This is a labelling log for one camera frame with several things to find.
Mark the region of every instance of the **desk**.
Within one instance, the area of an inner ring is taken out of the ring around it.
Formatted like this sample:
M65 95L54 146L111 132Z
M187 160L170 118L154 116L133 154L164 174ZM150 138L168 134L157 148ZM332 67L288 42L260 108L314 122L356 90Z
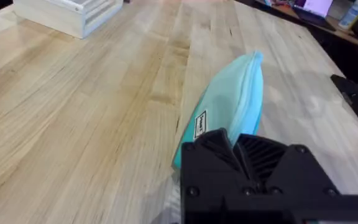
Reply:
M264 9L270 8L268 5L265 4L264 0L254 0L252 5L256 6L256 7L259 6L259 7L262 7ZM338 26L339 21L337 19L331 17L331 16L327 16L326 20L327 20L328 23L330 23L335 28L335 31L332 31L332 30L326 29L324 27L320 27L320 26L314 25L312 23L309 23L309 22L301 20L298 17L298 15L296 14L296 12L292 8L290 8L288 6L272 6L271 9L276 10L278 13L281 12L284 15L287 15L287 16L290 16L291 18L299 20L304 24L308 24L309 26L317 27L317 28L319 28L319 29L321 29L321 30L323 30L325 32L328 32L328 33L330 33L332 35L335 35L335 36L337 36L339 38L342 38L342 39L344 39L346 41L349 41L350 43L358 45L358 38L353 33L353 31L340 29L339 26Z
M234 1L132 1L85 40L0 11L0 224L171 223L171 162L210 79L264 54L259 135L358 194L358 119L308 30Z

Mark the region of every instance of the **teal pouch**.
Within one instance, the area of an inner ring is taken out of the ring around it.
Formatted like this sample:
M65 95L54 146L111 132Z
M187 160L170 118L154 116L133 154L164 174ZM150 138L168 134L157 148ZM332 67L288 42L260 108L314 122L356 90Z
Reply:
M232 146L240 134L256 134L263 102L260 52L241 55L211 80L183 133L173 166L180 169L181 145L203 133L225 128Z

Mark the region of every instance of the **computer monitor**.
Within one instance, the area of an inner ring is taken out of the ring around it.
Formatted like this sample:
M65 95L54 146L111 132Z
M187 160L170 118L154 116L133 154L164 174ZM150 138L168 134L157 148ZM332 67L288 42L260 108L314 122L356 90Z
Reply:
M334 0L296 0L295 7L326 17Z

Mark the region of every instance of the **bottle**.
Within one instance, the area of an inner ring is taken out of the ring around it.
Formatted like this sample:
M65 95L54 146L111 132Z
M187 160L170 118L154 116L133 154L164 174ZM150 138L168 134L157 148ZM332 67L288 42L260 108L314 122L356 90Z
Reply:
M354 2L352 7L348 10L346 15L339 22L339 27L344 30L349 30L357 20L358 20L358 0Z

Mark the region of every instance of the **white wooden crate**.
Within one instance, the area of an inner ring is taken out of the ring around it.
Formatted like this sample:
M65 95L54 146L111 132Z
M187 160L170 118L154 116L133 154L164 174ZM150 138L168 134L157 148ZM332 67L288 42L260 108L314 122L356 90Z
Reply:
M122 0L13 0L18 16L85 38L122 7Z

